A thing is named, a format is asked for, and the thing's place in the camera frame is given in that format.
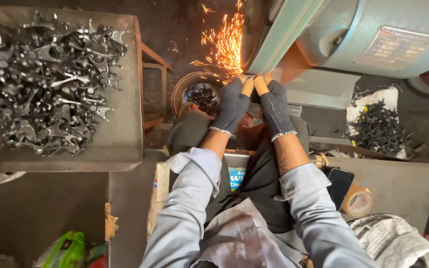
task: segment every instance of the black pants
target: black pants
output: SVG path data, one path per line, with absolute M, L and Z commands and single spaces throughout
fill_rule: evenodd
M 291 116 L 290 119 L 297 131 L 297 137 L 307 152 L 309 139 L 307 123 L 297 116 Z M 191 147 L 198 147 L 208 133 L 210 124 L 209 119 L 196 112 L 182 115 L 174 124 L 168 138 L 167 147 L 170 155 L 186 152 Z M 206 207 L 206 225 L 223 210 L 241 203 L 246 198 L 251 198 L 271 232 L 277 234 L 292 230 L 294 219 L 290 214 L 288 202 L 273 199 L 281 193 L 281 190 L 276 152 L 270 141 L 267 127 L 261 124 L 238 133 L 238 144 L 242 144 L 244 149 L 256 151 L 256 154 L 249 160 L 238 195 L 231 191 L 228 165 L 223 157 L 220 191 L 216 198 L 211 198 Z M 177 176 L 173 172 L 170 174 L 170 191 Z

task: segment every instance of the blue label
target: blue label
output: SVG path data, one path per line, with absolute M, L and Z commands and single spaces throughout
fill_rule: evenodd
M 229 183 L 231 184 L 231 191 L 235 192 L 241 186 L 246 174 L 244 167 L 229 167 Z

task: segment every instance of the light blue shirt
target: light blue shirt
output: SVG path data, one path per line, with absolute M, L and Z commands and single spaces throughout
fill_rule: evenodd
M 289 202 L 296 221 L 295 231 L 285 234 L 271 233 L 249 198 L 204 229 L 206 206 L 219 191 L 219 157 L 209 149 L 191 148 L 167 164 L 179 176 L 158 214 L 140 267 L 300 268 L 305 251 L 315 268 L 378 267 L 336 211 L 326 189 L 330 181 L 314 164 L 280 178 L 282 195 L 275 199 Z M 296 246 L 296 240 L 305 248 Z

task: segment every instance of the tape roll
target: tape roll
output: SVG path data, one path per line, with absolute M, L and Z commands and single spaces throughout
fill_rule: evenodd
M 355 183 L 350 186 L 349 192 L 345 196 L 342 210 L 354 217 L 367 215 L 373 207 L 373 195 L 368 188 L 362 188 Z

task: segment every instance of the gloved hand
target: gloved hand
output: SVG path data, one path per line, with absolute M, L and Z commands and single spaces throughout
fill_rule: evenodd
M 250 96 L 254 89 L 254 79 L 240 75 L 221 89 L 218 104 L 218 117 L 210 129 L 218 130 L 229 136 L 233 135 L 236 125 L 247 112 Z
M 289 119 L 286 87 L 264 76 L 256 77 L 254 87 L 261 99 L 263 119 L 271 133 L 271 142 L 286 134 L 296 134 L 294 125 Z

